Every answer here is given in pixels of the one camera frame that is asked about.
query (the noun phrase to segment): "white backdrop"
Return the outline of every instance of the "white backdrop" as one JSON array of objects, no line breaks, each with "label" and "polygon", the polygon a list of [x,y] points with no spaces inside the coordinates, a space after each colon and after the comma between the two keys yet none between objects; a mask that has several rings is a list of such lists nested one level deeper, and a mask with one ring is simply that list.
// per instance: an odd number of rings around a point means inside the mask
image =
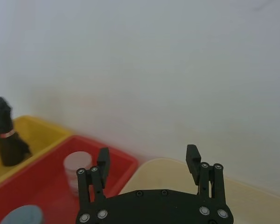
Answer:
[{"label": "white backdrop", "polygon": [[280,0],[0,0],[0,96],[280,195]]}]

